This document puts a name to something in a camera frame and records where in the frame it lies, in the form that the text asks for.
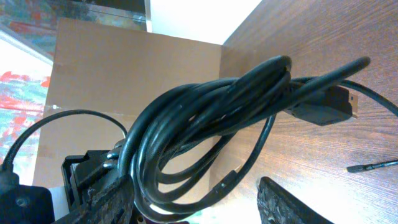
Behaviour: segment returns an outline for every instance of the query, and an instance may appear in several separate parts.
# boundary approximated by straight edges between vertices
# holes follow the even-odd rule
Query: cable end
[[[350,173],[364,172],[373,169],[374,168],[372,166],[367,166],[367,165],[356,165],[356,166],[347,167],[347,171]]]

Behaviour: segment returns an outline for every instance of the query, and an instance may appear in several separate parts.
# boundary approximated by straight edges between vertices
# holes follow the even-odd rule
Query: black wire
[[[290,80],[291,60],[278,56],[258,65],[242,78],[176,87],[154,100],[129,130],[118,160],[119,176],[132,176],[136,207],[147,218],[155,222],[186,218],[220,201],[243,179],[263,148],[278,112],[307,100],[318,91],[341,84],[370,96],[395,114],[396,106],[387,99],[344,80],[369,63],[370,59],[363,57],[320,77]],[[295,82],[305,84],[293,93],[285,94]],[[217,193],[208,193],[198,202],[173,203],[199,181],[237,131],[263,119],[267,120],[264,129],[249,159],[232,182]],[[169,160],[212,136],[222,137],[194,165],[176,174],[162,173]],[[183,185],[170,192],[158,190],[159,183],[174,184],[184,180]],[[150,208],[150,204],[173,214],[158,213]]]
[[[4,158],[4,162],[2,163],[2,170],[9,170],[12,171],[12,162],[14,161],[14,158],[19,150],[19,148],[22,146],[22,144],[26,141],[27,138],[29,138],[29,136],[31,134],[33,134],[36,130],[38,130],[39,128],[41,128],[43,125],[59,119],[59,118],[63,118],[66,116],[70,116],[70,115],[75,115],[75,114],[89,114],[89,115],[93,115],[93,116],[99,116],[101,118],[107,119],[108,121],[114,123],[117,127],[119,127],[122,132],[124,137],[126,137],[127,135],[127,130],[126,128],[119,122],[116,121],[114,118],[100,113],[100,112],[96,112],[96,111],[91,111],[91,110],[68,110],[68,111],[62,111],[53,115],[50,115],[46,118],[41,119],[40,121],[38,121],[37,123],[33,124],[31,127],[29,127],[28,129],[26,129],[18,138],[17,140],[14,142],[14,144],[10,147],[10,150],[8,150],[6,157]]]

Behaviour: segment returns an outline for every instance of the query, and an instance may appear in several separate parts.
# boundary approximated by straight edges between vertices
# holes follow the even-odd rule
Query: black metal object
[[[134,185],[129,175],[116,179],[95,194],[86,203],[57,220],[67,223],[118,223],[128,224],[134,208]]]
[[[257,206],[262,224],[331,223],[269,177],[261,178]]]
[[[107,153],[108,150],[95,150],[65,158],[61,170],[70,212],[116,180],[117,170],[103,167]]]
[[[54,210],[48,189],[19,185],[17,174],[0,172],[0,223],[52,222]]]

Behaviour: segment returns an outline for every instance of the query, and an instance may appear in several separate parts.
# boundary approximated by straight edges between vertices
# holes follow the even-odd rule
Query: white wall
[[[152,31],[223,44],[261,0],[151,0]]]

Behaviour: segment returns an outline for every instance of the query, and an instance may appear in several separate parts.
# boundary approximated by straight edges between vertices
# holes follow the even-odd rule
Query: brown cardboard panel
[[[218,78],[221,46],[62,19],[48,105],[139,114],[165,91]]]
[[[221,46],[165,35],[62,19],[44,116],[62,110],[106,113],[127,128],[157,96],[186,83],[218,78]],[[40,133],[34,185],[63,185],[60,166],[68,155],[111,149],[122,138],[107,120],[89,115],[62,118]],[[206,153],[212,139],[170,161],[165,172],[181,171]],[[162,185],[168,191],[175,185]],[[198,200],[209,174],[179,202]]]

